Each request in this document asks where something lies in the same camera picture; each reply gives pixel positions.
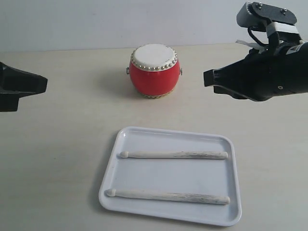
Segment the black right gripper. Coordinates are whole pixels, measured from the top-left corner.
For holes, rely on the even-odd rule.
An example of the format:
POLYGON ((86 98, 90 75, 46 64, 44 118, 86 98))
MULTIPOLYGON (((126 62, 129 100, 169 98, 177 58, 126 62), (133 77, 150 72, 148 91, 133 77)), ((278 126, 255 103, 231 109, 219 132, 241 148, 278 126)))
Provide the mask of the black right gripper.
POLYGON ((266 101, 307 93, 308 44, 293 46, 279 56, 248 54, 228 66, 203 73, 204 86, 237 100, 266 101))

